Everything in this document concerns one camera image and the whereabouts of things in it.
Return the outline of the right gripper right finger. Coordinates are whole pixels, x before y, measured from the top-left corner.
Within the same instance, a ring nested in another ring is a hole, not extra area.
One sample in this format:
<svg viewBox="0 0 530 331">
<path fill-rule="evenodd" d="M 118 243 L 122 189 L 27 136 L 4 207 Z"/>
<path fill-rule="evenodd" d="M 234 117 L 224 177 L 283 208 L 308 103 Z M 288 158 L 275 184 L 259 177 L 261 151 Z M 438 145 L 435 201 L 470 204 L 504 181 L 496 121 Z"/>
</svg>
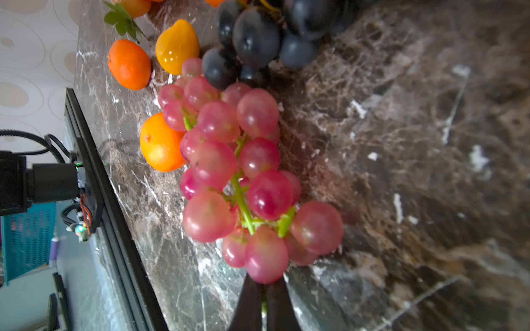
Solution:
<svg viewBox="0 0 530 331">
<path fill-rule="evenodd" d="M 266 304 L 267 331 L 302 330 L 295 315 L 284 278 L 266 286 Z"/>
</svg>

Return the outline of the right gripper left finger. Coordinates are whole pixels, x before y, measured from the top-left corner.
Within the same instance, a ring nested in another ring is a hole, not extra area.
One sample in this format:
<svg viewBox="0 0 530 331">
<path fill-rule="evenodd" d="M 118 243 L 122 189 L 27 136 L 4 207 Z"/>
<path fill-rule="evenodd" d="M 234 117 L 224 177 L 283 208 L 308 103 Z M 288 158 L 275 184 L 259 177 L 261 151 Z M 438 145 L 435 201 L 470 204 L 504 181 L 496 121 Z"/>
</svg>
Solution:
<svg viewBox="0 0 530 331">
<path fill-rule="evenodd" d="M 240 298 L 227 331 L 260 331 L 262 329 L 263 285 L 246 275 Z"/>
</svg>

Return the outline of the red grape bunch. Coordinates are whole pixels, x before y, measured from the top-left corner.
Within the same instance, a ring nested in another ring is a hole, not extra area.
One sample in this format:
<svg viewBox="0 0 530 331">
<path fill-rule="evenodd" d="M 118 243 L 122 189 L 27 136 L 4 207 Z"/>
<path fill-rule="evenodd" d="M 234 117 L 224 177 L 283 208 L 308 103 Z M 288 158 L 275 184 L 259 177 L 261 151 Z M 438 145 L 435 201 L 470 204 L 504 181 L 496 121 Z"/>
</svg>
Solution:
<svg viewBox="0 0 530 331">
<path fill-rule="evenodd" d="M 280 168 L 278 130 L 265 135 L 243 124 L 245 110 L 277 117 L 278 103 L 268 91 L 241 83 L 218 91 L 195 57 L 158 99 L 168 126 L 184 133 L 180 189 L 187 200 L 183 226 L 192 240 L 220 240 L 225 262 L 259 284 L 340 247 L 345 230 L 339 212 L 320 201 L 300 204 L 298 177 Z"/>
</svg>

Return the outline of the black grape bunch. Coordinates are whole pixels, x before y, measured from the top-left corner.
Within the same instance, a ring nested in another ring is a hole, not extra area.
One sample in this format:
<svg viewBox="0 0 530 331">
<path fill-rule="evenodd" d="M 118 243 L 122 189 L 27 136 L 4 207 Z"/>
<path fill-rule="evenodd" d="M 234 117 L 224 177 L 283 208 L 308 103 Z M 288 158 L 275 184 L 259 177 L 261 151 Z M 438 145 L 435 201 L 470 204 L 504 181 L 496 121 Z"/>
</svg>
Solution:
<svg viewBox="0 0 530 331">
<path fill-rule="evenodd" d="M 219 46 L 206 51 L 202 71 L 218 90 L 240 82 L 269 84 L 276 60 L 291 69 L 308 66 L 328 34 L 340 34 L 372 1 L 221 1 L 216 6 Z"/>
</svg>

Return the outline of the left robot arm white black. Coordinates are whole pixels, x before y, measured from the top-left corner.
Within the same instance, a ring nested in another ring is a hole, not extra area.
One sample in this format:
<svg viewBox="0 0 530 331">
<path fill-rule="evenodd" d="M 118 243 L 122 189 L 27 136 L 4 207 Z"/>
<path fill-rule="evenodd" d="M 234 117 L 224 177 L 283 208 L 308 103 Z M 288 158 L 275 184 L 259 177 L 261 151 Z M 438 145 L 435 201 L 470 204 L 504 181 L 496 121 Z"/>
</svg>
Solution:
<svg viewBox="0 0 530 331">
<path fill-rule="evenodd" d="M 54 135 L 39 137 L 20 130 L 1 130 L 3 137 L 31 140 L 43 148 L 34 152 L 1 151 L 1 215 L 25 213 L 33 204 L 72 200 L 80 196 L 75 152 Z M 52 164 L 27 163 L 28 156 L 51 153 Z"/>
</svg>

